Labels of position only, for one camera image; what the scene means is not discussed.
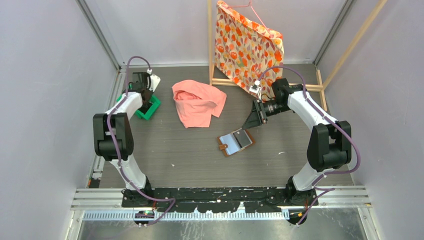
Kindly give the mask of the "green card tray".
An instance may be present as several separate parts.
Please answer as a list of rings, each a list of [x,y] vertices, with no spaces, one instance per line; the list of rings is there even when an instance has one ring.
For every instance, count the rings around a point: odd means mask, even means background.
[[[142,106],[141,90],[147,89],[146,84],[141,82],[130,82],[128,84],[129,99],[127,99],[121,106],[118,107],[118,113],[126,110],[128,118],[137,116],[139,119],[149,120],[156,110],[161,105],[161,101],[153,94],[150,101],[152,106],[148,111],[140,111],[139,108]]]

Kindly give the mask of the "black credit card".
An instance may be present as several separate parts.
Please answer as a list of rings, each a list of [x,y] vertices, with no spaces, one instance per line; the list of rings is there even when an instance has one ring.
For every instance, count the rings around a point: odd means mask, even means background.
[[[242,149],[252,144],[252,140],[249,137],[249,134],[246,130],[241,129],[237,130],[233,133],[233,136],[238,144],[238,146]]]

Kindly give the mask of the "brown leather card holder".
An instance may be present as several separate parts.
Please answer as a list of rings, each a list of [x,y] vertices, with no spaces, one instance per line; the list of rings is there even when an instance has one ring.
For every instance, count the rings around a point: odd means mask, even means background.
[[[238,131],[238,130],[242,130],[242,129],[239,128],[239,129],[234,130],[234,131],[232,131],[228,134],[217,137],[218,148],[223,153],[223,155],[225,157],[229,157],[229,156],[232,156],[236,153],[239,153],[239,152],[245,150],[246,148],[253,146],[256,143],[253,136],[248,132],[248,130],[245,129],[247,131],[251,141],[252,141],[252,144],[250,144],[247,147],[240,148],[238,143],[236,142],[236,139],[233,136],[233,133]]]

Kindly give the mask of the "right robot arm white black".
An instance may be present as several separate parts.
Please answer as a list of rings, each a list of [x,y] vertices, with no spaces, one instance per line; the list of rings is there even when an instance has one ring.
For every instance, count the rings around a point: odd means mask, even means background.
[[[268,117],[293,111],[310,130],[306,151],[307,162],[291,176],[283,196],[291,205],[299,205],[314,194],[313,187],[326,174],[350,163],[352,159],[351,125],[326,115],[311,99],[302,84],[290,85],[286,78],[277,79],[272,85],[275,98],[252,103],[251,113],[242,125],[247,130],[265,124]]]

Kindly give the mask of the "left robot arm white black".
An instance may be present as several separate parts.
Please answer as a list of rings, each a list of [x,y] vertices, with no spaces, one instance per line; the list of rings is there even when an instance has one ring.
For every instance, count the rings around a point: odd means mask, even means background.
[[[152,69],[134,72],[136,80],[129,82],[116,104],[104,113],[93,116],[93,142],[97,156],[111,163],[125,182],[128,191],[135,192],[134,200],[141,207],[153,202],[152,188],[148,177],[140,170],[134,157],[134,137],[130,119],[147,103],[160,79]]]

